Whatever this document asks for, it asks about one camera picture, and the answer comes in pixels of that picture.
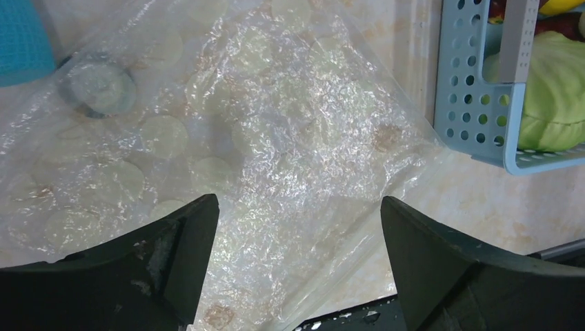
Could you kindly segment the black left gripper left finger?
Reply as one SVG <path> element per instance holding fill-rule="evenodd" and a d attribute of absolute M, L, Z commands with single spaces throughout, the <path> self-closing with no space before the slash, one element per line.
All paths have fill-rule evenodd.
<path fill-rule="evenodd" d="M 1 269 L 2 330 L 185 330 L 195 320 L 219 220 L 205 194 L 120 237 Z"/>

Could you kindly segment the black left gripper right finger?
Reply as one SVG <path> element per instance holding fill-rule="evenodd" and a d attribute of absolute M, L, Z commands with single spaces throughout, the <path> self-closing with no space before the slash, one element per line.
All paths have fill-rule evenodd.
<path fill-rule="evenodd" d="M 380 213 L 408 330 L 584 329 L 583 240 L 522 255 L 395 197 Z"/>

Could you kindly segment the green cabbage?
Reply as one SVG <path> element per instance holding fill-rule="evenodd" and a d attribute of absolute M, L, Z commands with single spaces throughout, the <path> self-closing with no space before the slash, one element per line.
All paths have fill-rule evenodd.
<path fill-rule="evenodd" d="M 584 43 L 548 31 L 533 40 L 518 148 L 559 152 L 584 142 Z"/>

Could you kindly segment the clear zip top bag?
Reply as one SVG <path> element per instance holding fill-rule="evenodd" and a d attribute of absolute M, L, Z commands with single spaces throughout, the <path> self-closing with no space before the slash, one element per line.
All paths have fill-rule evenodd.
<path fill-rule="evenodd" d="M 185 330 L 290 330 L 381 239 L 379 208 L 444 149 L 343 10 L 131 1 L 48 77 L 1 93 L 1 269 L 54 263 L 205 194 L 219 220 Z M 132 111 L 75 112 L 57 84 L 104 59 Z"/>

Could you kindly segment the dark red apple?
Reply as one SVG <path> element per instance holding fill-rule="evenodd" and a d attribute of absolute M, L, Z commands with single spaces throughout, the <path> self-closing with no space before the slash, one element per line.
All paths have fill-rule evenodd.
<path fill-rule="evenodd" d="M 584 41 L 579 31 L 581 12 L 567 12 L 553 17 L 538 19 L 535 26 L 535 35 L 543 32 L 554 31 L 574 41 Z"/>

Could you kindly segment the yellow pear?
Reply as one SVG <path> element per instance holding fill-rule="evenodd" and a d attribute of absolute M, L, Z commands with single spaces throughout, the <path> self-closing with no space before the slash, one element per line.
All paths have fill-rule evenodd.
<path fill-rule="evenodd" d="M 569 12 L 584 3 L 584 0 L 545 0 L 539 7 L 539 13 L 546 16 L 555 16 Z"/>

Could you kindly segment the light blue plastic basket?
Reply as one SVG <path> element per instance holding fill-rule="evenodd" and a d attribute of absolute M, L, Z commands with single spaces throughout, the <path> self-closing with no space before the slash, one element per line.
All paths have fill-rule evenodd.
<path fill-rule="evenodd" d="M 488 21 L 488 1 L 442 5 L 433 127 L 451 149 L 533 174 L 584 163 L 584 146 L 560 152 L 518 149 L 537 1 L 509 1 L 506 22 Z"/>

